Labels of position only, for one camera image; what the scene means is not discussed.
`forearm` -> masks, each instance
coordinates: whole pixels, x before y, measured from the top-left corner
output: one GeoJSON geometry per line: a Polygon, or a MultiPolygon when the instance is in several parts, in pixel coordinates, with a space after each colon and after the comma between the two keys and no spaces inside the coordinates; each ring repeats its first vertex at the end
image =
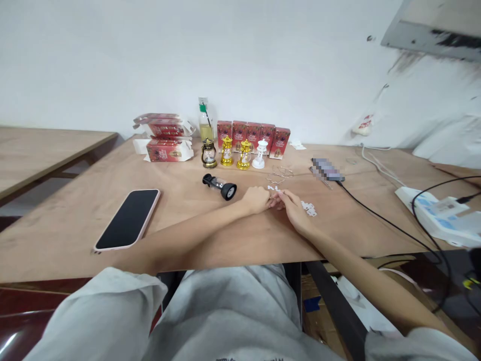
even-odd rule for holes
{"type": "Polygon", "coordinates": [[[304,234],[403,335],[417,327],[437,329],[453,337],[446,326],[396,281],[347,248],[312,230],[304,234]]]}
{"type": "Polygon", "coordinates": [[[249,214],[248,207],[238,201],[164,228],[126,250],[126,257],[115,267],[155,275],[161,269],[162,262],[187,254],[219,229],[249,214]]]}

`power strip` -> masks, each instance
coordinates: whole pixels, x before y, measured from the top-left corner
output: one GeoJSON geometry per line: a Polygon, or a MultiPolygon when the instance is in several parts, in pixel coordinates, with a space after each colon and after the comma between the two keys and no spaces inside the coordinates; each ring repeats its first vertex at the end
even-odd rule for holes
{"type": "MultiPolygon", "coordinates": [[[[421,191],[413,188],[401,187],[395,193],[412,213],[412,200],[417,194],[421,193],[421,191]]],[[[435,196],[431,193],[425,192],[416,198],[414,204],[416,207],[417,218],[429,234],[433,237],[442,239],[455,247],[481,247],[481,237],[478,234],[456,229],[456,226],[452,224],[452,221],[457,219],[456,216],[442,219],[434,215],[430,207],[437,202],[438,199],[435,196]]]]}

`plywood tabletop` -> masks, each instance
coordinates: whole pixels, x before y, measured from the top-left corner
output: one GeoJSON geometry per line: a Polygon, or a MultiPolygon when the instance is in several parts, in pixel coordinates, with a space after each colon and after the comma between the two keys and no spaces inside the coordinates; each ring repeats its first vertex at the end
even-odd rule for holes
{"type": "Polygon", "coordinates": [[[0,127],[0,199],[116,135],[86,130],[0,127]]]}
{"type": "MultiPolygon", "coordinates": [[[[235,202],[250,186],[267,188],[266,178],[273,165],[293,170],[295,176],[280,188],[289,188],[305,202],[313,203],[318,213],[313,218],[316,226],[358,255],[378,257],[424,251],[412,239],[355,203],[337,184],[332,183],[333,190],[329,190],[314,178],[309,171],[313,155],[329,158],[342,167],[345,187],[360,201],[413,236],[430,242],[394,194],[398,185],[363,160],[359,148],[307,145],[306,150],[295,150],[289,146],[284,159],[267,159],[264,169],[245,171],[221,165],[207,171],[200,161],[200,145],[196,143],[194,149],[194,158],[186,162],[149,163],[142,160],[142,155],[135,154],[131,139],[126,141],[0,233],[0,282],[90,277],[114,264],[119,255],[136,245],[100,255],[91,254],[91,249],[132,190],[162,191],[146,232],[151,234],[227,205],[218,192],[202,184],[204,174],[209,172],[236,183],[237,194],[231,201],[235,202]]],[[[399,149],[372,152],[408,187],[424,189],[452,179],[409,152],[399,149]]],[[[437,197],[460,197],[473,191],[473,186],[455,182],[433,193],[437,197]]],[[[479,209],[479,202],[472,203],[479,209]]],[[[446,242],[440,244],[453,249],[446,242]]],[[[171,258],[159,271],[318,259],[322,255],[295,232],[284,211],[268,210],[230,224],[190,254],[171,258]]]]}

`smartphone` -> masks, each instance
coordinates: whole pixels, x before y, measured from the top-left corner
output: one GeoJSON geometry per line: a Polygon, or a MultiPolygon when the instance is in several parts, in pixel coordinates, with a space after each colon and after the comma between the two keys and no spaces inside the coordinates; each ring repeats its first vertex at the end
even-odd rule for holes
{"type": "Polygon", "coordinates": [[[129,248],[141,239],[159,196],[159,190],[130,192],[100,236],[94,251],[129,248]]]}

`small lantern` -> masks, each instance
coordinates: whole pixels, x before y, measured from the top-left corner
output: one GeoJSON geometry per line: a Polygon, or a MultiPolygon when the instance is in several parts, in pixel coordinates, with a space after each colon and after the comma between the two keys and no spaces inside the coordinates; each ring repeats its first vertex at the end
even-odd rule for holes
{"type": "Polygon", "coordinates": [[[234,183],[227,183],[223,179],[211,176],[210,174],[204,175],[202,183],[208,185],[211,189],[220,190],[220,195],[226,201],[230,201],[237,190],[237,186],[234,183]]]}
{"type": "Polygon", "coordinates": [[[269,143],[267,143],[265,140],[259,140],[258,144],[259,146],[257,147],[257,157],[252,160],[252,166],[257,169],[262,169],[264,168],[265,164],[262,156],[266,154],[267,146],[269,145],[269,143]]]}
{"type": "Polygon", "coordinates": [[[251,166],[251,145],[252,143],[249,142],[247,139],[243,142],[240,142],[242,147],[240,148],[239,153],[239,160],[237,161],[237,168],[241,170],[249,169],[251,166]]]}
{"type": "Polygon", "coordinates": [[[222,158],[220,159],[220,164],[225,166],[230,166],[233,163],[232,159],[232,139],[226,136],[222,144],[222,158]]]}
{"type": "Polygon", "coordinates": [[[202,163],[204,168],[212,169],[217,167],[217,160],[215,160],[214,142],[210,139],[202,141],[202,163]]]}

